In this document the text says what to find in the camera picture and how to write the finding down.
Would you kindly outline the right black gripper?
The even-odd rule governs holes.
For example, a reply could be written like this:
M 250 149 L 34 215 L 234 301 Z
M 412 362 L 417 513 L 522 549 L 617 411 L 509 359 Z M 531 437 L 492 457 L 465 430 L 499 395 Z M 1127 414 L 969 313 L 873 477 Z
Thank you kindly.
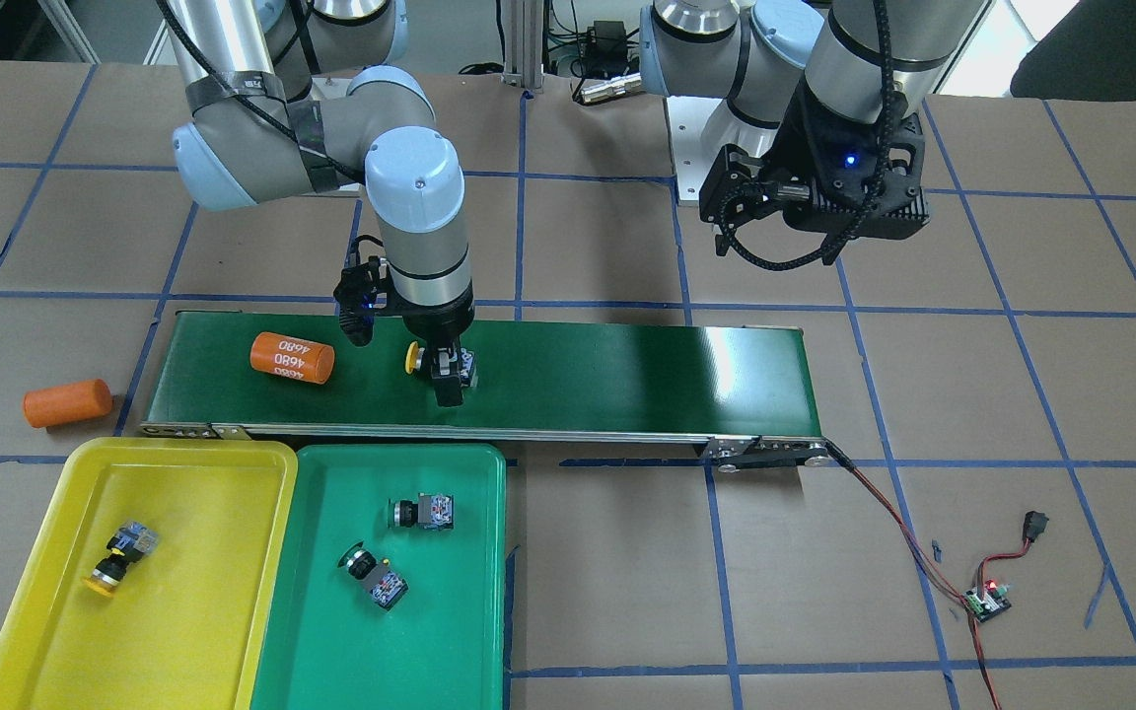
M 333 291 L 339 327 L 352 345 L 366 346 L 373 340 L 375 319 L 402 319 L 406 329 L 420 339 L 414 342 L 414 376 L 431 381 L 434 373 L 438 407 L 462 406 L 465 351 L 460 339 L 476 315 L 471 289 L 465 287 L 445 304 L 416 304 L 396 292 L 392 274 L 392 266 L 381 257 L 362 260 L 357 252 L 346 254 Z

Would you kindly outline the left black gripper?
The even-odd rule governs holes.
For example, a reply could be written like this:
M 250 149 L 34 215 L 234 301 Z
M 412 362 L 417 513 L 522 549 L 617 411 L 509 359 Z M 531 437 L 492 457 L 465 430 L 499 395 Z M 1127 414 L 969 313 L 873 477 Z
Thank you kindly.
M 716 254 L 757 259 L 738 229 L 774 214 L 792 229 L 822 235 L 808 259 L 837 259 L 852 240 L 907 240 L 924 229 L 924 131 L 899 87 L 883 108 L 880 118 L 858 124 L 801 85 L 762 156 L 722 145 L 699 198 L 700 220 L 717 229 Z

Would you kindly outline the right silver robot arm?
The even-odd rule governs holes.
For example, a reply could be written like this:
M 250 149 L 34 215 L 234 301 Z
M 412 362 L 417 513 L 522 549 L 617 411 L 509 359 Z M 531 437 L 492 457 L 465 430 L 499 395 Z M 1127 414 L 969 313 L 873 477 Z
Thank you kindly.
M 463 172 L 418 81 L 396 67 L 401 1 L 161 1 L 192 117 L 173 131 L 177 170 L 209 211 L 357 184 L 379 222 L 379 256 L 353 248 L 335 287 L 357 346 L 374 319 L 404 320 L 425 346 L 407 369 L 438 406 L 474 379 Z

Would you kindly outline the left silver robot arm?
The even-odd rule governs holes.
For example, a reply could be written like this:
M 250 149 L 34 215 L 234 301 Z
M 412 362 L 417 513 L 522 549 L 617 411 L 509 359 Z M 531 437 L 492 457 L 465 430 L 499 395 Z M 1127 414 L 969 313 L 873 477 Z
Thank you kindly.
M 715 99 L 765 149 L 718 141 L 698 187 L 716 254 L 788 272 L 932 219 L 918 109 L 983 1 L 653 1 L 640 15 L 648 93 Z

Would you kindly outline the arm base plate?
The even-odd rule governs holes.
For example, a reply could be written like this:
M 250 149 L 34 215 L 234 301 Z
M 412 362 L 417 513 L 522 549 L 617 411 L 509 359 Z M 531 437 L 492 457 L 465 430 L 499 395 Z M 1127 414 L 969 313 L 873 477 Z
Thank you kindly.
M 700 187 L 722 147 L 729 109 L 722 99 L 668 97 L 666 114 L 677 201 L 698 206 Z

